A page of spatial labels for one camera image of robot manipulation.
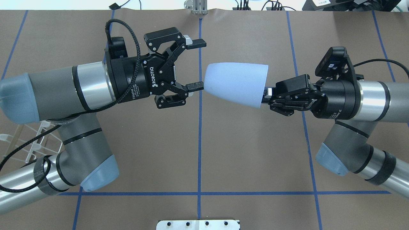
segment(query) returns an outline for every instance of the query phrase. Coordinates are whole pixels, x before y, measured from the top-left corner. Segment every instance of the white label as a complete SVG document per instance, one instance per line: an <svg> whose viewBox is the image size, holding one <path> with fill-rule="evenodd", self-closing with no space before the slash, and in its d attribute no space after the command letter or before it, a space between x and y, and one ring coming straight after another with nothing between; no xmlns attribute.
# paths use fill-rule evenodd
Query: white label
<svg viewBox="0 0 409 230"><path fill-rule="evenodd" d="M318 7L331 4L330 0L312 0Z"/></svg>

